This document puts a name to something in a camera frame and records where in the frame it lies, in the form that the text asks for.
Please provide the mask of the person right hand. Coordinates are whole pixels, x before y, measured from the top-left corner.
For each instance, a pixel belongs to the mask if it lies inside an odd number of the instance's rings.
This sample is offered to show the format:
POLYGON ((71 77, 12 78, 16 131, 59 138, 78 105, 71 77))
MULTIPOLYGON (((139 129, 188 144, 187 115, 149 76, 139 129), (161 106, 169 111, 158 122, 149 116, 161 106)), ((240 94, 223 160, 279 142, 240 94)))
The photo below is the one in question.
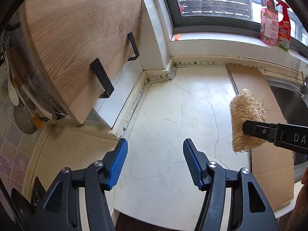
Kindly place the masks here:
POLYGON ((303 177, 301 179, 301 184, 303 187, 301 188, 295 203, 295 208, 292 211, 291 217, 287 223, 285 230, 291 230, 295 223, 297 222, 298 218, 302 214, 303 210, 307 205, 307 169, 305 170, 303 177))

